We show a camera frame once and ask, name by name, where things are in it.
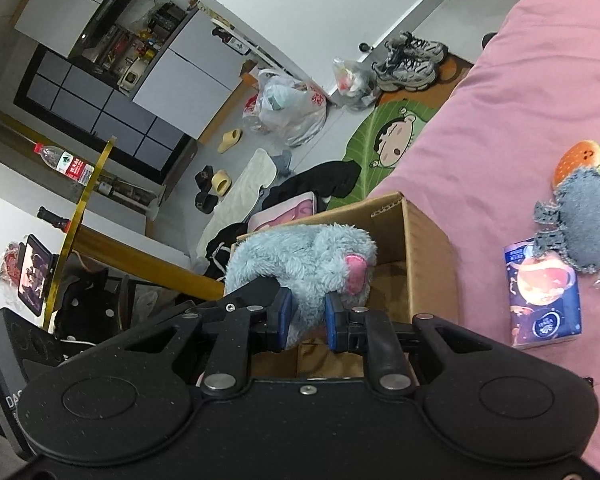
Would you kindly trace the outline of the pink bed sheet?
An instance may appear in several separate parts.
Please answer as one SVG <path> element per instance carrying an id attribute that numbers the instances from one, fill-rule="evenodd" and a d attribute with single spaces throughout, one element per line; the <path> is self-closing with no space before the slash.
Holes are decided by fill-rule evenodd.
<path id="1" fill-rule="evenodd" d="M 375 188 L 449 237 L 465 330 L 509 343 L 504 250 L 533 236 L 535 204 L 583 140 L 600 142 L 600 0 L 520 0 Z"/>

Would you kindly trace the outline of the smartphone on stand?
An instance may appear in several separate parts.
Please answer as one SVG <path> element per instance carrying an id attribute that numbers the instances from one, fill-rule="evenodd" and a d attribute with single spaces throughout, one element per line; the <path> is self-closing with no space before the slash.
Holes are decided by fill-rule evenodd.
<path id="1" fill-rule="evenodd" d="M 20 301 L 35 316 L 40 316 L 50 290 L 57 256 L 52 254 L 33 234 L 19 244 L 20 271 L 17 294 Z"/>

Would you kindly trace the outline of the fluffy blue-grey plush toy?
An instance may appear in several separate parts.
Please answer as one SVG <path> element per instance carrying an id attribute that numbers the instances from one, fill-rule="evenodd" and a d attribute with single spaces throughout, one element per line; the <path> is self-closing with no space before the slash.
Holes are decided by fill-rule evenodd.
<path id="1" fill-rule="evenodd" d="M 278 226 L 237 244 L 225 273 L 225 291 L 236 292 L 257 278 L 274 278 L 294 295 L 286 349 L 324 324 L 325 296 L 338 292 L 346 307 L 370 296 L 378 248 L 370 233 L 345 224 Z"/>

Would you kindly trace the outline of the black white tote bag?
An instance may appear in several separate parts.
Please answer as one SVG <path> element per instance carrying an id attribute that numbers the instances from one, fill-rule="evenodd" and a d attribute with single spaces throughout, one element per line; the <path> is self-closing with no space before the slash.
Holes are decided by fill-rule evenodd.
<path id="1" fill-rule="evenodd" d="M 232 247 L 238 237 L 245 235 L 247 232 L 248 224 L 237 222 L 226 226 L 215 235 L 215 238 L 210 240 L 204 255 L 209 263 L 206 272 L 204 272 L 206 278 L 212 278 L 212 280 L 219 282 L 224 281 Z"/>

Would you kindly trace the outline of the yellow slipper far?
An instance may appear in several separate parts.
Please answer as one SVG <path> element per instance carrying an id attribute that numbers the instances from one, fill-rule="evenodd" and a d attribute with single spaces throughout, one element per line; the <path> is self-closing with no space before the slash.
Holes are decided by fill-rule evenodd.
<path id="1" fill-rule="evenodd" d="M 218 153 L 224 154 L 230 148 L 235 146 L 240 140 L 242 140 L 242 129 L 236 128 L 230 131 L 227 131 L 222 135 L 221 142 L 218 146 Z"/>

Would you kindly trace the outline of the green leaf cartoon rug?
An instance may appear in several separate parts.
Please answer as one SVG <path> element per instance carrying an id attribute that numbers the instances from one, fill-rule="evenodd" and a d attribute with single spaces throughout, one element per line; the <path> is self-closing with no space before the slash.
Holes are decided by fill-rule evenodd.
<path id="1" fill-rule="evenodd" d="M 361 168 L 355 186 L 343 198 L 332 196 L 327 208 L 365 200 L 393 172 L 437 111 L 412 100 L 379 105 L 355 130 L 344 152 L 344 162 L 353 160 Z"/>

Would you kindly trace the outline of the yellow slipper near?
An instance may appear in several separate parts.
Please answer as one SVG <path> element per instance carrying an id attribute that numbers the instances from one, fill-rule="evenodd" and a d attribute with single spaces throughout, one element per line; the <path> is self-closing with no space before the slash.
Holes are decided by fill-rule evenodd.
<path id="1" fill-rule="evenodd" d="M 224 170 L 219 170 L 213 175 L 211 185 L 216 194 L 224 196 L 232 186 L 232 179 Z"/>

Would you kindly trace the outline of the white round table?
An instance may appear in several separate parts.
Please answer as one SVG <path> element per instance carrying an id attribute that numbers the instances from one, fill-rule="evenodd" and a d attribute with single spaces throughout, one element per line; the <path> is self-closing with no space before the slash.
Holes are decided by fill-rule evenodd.
<path id="1" fill-rule="evenodd" d="M 76 204 L 0 162 L 0 266 L 8 246 L 22 242 L 30 234 L 52 252 L 59 252 L 64 234 L 36 216 L 40 207 L 69 218 Z M 0 281 L 0 309 L 2 307 L 18 312 L 29 321 L 38 322 L 17 297 L 9 296 L 8 288 Z"/>

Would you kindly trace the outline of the black slipper pair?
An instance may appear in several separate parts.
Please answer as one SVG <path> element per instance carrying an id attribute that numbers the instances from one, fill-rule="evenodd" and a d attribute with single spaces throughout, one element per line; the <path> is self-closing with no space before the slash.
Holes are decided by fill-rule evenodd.
<path id="1" fill-rule="evenodd" d="M 219 201 L 219 197 L 211 192 L 213 176 L 214 171 L 210 165 L 204 166 L 195 176 L 195 182 L 198 186 L 195 206 L 203 214 L 211 214 Z"/>

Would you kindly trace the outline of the white floor towel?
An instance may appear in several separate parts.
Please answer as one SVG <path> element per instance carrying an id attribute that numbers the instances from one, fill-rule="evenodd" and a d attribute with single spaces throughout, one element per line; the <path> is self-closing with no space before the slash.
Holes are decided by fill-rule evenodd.
<path id="1" fill-rule="evenodd" d="M 243 222 L 249 216 L 259 200 L 260 192 L 273 183 L 276 174 L 277 168 L 268 152 L 263 148 L 255 150 L 244 171 L 214 207 L 196 246 L 198 258 L 206 254 L 207 245 L 222 229 Z"/>

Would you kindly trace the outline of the white plastic shopping bag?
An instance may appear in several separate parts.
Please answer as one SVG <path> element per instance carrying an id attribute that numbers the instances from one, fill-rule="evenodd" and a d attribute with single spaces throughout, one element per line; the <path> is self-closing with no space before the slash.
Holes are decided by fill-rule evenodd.
<path id="1" fill-rule="evenodd" d="M 305 144 L 325 125 L 327 99 L 313 84 L 272 68 L 260 70 L 258 84 L 258 119 L 288 148 Z"/>

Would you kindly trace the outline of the white kitchen cabinet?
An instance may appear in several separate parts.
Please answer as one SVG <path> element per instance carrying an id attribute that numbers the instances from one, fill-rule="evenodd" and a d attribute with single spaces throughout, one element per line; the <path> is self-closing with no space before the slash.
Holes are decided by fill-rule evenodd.
<path id="1" fill-rule="evenodd" d="M 134 104 L 193 139 L 242 82 L 248 60 L 218 36 L 218 28 L 201 10 L 186 18 L 132 96 Z"/>

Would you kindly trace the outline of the brown cardboard box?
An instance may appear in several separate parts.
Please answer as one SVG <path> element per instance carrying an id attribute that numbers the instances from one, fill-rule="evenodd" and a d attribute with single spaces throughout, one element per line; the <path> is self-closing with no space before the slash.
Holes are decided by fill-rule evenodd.
<path id="1" fill-rule="evenodd" d="M 297 311 L 283 352 L 251 360 L 257 377 L 360 377 L 362 360 L 326 342 L 324 300 L 386 312 L 408 323 L 431 313 L 460 320 L 455 255 L 449 237 L 402 194 L 273 226 L 241 237 L 225 278 L 228 294 L 256 278 L 290 289 Z"/>

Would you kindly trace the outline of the denim elephant toy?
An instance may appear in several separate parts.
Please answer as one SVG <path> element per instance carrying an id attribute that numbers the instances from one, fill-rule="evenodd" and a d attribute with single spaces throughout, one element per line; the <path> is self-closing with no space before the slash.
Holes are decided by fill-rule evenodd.
<path id="1" fill-rule="evenodd" d="M 539 226 L 532 254 L 541 258 L 554 252 L 574 270 L 600 271 L 600 172 L 580 167 L 554 191 L 554 200 L 534 206 Z"/>

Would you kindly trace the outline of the plastic water bottle red label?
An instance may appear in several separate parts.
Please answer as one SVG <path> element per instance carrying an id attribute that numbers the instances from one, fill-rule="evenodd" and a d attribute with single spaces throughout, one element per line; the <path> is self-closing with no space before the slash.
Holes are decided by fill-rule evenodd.
<path id="1" fill-rule="evenodd" d="M 37 143 L 34 146 L 34 152 L 42 158 L 47 166 L 79 185 L 85 186 L 91 179 L 94 167 L 63 148 Z"/>

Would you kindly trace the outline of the clear small trash bag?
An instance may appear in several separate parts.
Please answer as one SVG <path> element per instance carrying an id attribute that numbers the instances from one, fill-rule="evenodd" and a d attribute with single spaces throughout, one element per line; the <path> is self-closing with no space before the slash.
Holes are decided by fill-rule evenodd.
<path id="1" fill-rule="evenodd" d="M 341 103 L 350 110 L 366 110 L 380 97 L 376 74 L 359 62 L 335 58 L 332 61 Z"/>

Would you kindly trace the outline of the black shoe by bed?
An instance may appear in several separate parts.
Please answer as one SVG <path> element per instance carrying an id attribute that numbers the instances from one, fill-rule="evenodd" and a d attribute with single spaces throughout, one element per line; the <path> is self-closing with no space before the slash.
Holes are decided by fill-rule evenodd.
<path id="1" fill-rule="evenodd" d="M 484 35 L 482 38 L 482 47 L 485 48 L 486 45 L 496 36 L 495 32 L 489 32 L 488 34 Z"/>

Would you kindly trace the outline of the yellow slipper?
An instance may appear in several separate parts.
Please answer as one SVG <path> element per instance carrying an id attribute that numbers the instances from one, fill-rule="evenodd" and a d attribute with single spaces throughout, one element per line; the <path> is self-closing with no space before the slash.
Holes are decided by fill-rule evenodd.
<path id="1" fill-rule="evenodd" d="M 219 170 L 213 175 L 211 185 L 216 194 L 224 196 L 232 186 L 232 179 L 224 170 Z"/>
<path id="2" fill-rule="evenodd" d="M 221 142 L 218 146 L 218 153 L 224 154 L 230 148 L 235 146 L 240 140 L 242 140 L 242 129 L 236 128 L 230 131 L 227 131 L 222 135 Z"/>

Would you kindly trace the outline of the black clothes pile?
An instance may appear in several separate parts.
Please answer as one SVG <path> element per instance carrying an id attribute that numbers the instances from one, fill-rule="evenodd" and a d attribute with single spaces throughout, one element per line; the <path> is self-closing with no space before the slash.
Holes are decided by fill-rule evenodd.
<path id="1" fill-rule="evenodd" d="M 361 166 L 355 160 L 322 162 L 271 188 L 262 207 L 268 209 L 307 192 L 321 200 L 345 198 L 355 188 L 360 174 Z"/>

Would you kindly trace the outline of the spray bottle on rack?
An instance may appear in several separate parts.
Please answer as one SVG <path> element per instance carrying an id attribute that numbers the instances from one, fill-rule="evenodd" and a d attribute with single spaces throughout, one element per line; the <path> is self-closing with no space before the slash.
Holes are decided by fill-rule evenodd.
<path id="1" fill-rule="evenodd" d="M 245 44 L 221 27 L 215 27 L 212 30 L 212 35 L 218 37 L 223 44 L 226 44 L 227 47 L 231 48 L 242 56 L 248 55 L 250 52 L 250 49 Z"/>

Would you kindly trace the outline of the pink bear laptop bag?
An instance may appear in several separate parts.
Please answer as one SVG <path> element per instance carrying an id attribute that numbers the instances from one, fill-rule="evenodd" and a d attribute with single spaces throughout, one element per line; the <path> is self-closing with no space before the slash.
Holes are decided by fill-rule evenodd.
<path id="1" fill-rule="evenodd" d="M 315 213 L 316 196 L 313 192 L 306 192 L 251 216 L 247 224 L 247 232 L 266 230 L 273 226 L 311 217 Z"/>

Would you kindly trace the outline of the blue tissue pack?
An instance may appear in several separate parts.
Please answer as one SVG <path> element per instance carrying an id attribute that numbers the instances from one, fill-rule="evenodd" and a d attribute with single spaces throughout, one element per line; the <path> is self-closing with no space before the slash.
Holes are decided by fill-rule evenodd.
<path id="1" fill-rule="evenodd" d="M 532 240 L 504 249 L 510 318 L 515 348 L 554 344 L 582 334 L 577 273 L 557 252 L 539 258 Z"/>

